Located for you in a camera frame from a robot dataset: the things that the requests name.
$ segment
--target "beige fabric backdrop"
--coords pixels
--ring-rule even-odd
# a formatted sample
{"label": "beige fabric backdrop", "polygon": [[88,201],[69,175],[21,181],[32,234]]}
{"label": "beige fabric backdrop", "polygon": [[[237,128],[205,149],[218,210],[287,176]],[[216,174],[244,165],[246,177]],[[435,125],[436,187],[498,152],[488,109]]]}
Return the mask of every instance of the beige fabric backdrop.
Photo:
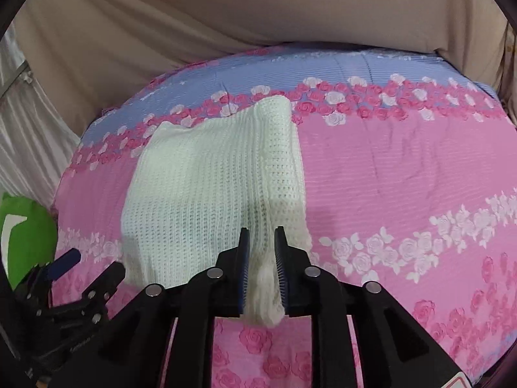
{"label": "beige fabric backdrop", "polygon": [[16,17],[35,76],[78,134],[166,70],[279,42],[438,50],[497,87],[506,27],[493,0],[28,0]]}

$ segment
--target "metal bolt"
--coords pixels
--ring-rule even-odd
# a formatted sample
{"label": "metal bolt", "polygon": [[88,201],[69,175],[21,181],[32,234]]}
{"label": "metal bolt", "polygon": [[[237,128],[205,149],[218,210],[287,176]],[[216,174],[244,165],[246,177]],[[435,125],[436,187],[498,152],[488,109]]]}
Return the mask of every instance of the metal bolt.
{"label": "metal bolt", "polygon": [[373,294],[379,293],[382,290],[382,286],[376,281],[369,281],[365,287],[366,290]]}
{"label": "metal bolt", "polygon": [[160,285],[149,285],[145,288],[145,294],[149,297],[158,296],[161,293]]}
{"label": "metal bolt", "polygon": [[223,270],[217,267],[213,267],[206,272],[206,275],[211,279],[218,279],[223,276]]}
{"label": "metal bolt", "polygon": [[318,267],[310,266],[305,269],[305,275],[308,277],[318,277],[321,273]]}

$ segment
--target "bed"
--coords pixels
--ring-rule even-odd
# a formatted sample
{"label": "bed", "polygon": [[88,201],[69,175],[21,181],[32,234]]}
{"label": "bed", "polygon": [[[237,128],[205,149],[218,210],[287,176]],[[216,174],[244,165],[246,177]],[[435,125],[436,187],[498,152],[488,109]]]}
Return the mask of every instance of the bed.
{"label": "bed", "polygon": [[[311,262],[379,281],[478,381],[517,336],[517,134],[490,87],[433,54],[288,45],[155,78],[91,124],[61,178],[56,255],[82,259],[54,303],[123,262],[126,192],[162,121],[193,127],[275,94],[298,128]],[[110,315],[140,289],[122,284]],[[310,340],[306,318],[273,329],[219,319],[213,386],[309,386]]]}

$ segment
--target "pink bedsheet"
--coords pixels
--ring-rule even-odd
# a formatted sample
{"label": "pink bedsheet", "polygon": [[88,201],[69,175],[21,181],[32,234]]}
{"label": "pink bedsheet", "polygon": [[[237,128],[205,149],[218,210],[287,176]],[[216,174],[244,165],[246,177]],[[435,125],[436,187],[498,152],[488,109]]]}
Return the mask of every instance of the pink bedsheet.
{"label": "pink bedsheet", "polygon": [[[388,118],[297,114],[311,261],[342,281],[378,280],[478,379],[517,335],[513,126],[502,115],[422,106]],[[58,255],[73,247],[83,258],[56,284],[59,303],[77,299],[122,258],[120,217],[137,161],[126,150],[118,160],[65,172],[55,200]],[[137,291],[122,285],[110,312]],[[274,329],[218,320],[213,387],[307,387],[310,351],[307,318],[286,318]]]}

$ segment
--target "knitted fabric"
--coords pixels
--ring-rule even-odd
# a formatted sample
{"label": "knitted fabric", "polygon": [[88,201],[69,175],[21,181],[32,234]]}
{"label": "knitted fabric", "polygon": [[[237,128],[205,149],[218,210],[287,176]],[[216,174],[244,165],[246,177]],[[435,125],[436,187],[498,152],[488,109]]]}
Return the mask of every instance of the knitted fabric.
{"label": "knitted fabric", "polygon": [[228,118],[192,129],[162,123],[144,149],[122,213],[128,280],[165,287],[214,266],[250,230],[245,316],[275,325],[284,315],[273,244],[285,227],[309,250],[305,188],[291,104],[265,98]]}

